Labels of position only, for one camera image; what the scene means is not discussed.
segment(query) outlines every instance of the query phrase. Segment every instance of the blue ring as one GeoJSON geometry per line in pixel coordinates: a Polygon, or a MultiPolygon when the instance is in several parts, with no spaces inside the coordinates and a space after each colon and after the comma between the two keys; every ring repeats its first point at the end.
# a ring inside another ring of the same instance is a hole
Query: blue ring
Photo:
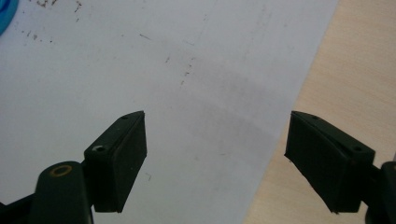
{"type": "Polygon", "coordinates": [[[3,0],[0,6],[0,35],[7,29],[17,11],[19,0],[3,0]]]}

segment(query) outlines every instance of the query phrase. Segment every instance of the wooden table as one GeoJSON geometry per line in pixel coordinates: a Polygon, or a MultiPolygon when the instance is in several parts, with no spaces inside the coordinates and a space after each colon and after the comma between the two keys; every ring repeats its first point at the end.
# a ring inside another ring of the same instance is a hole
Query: wooden table
{"type": "MultiPolygon", "coordinates": [[[[295,110],[315,114],[376,151],[375,165],[396,150],[396,1],[340,0],[295,110]]],[[[283,154],[288,126],[247,213],[252,223],[364,223],[331,214],[283,154]]]]}

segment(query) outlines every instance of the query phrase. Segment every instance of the white surface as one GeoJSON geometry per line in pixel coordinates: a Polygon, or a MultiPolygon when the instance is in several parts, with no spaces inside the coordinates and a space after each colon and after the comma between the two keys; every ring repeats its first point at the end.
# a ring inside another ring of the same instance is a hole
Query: white surface
{"type": "Polygon", "coordinates": [[[0,37],[0,201],[143,109],[148,157],[95,223],[241,223],[336,0],[80,3],[21,1],[0,37]]]}

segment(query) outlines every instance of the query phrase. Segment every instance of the blue object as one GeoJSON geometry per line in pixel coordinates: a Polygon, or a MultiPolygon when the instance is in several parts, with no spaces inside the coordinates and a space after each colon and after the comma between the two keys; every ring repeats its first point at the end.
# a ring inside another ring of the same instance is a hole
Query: blue object
{"type": "Polygon", "coordinates": [[[0,35],[7,29],[17,11],[19,0],[0,0],[0,35]]]}

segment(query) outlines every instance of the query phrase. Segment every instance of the light wood surface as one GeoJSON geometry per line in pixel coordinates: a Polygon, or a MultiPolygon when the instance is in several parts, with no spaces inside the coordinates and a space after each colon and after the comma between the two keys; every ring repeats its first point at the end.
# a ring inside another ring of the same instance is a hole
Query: light wood surface
{"type": "MultiPolygon", "coordinates": [[[[396,150],[396,1],[340,0],[295,110],[315,114],[376,151],[375,165],[396,150]]],[[[364,223],[331,214],[284,156],[288,125],[245,224],[364,223]]]]}

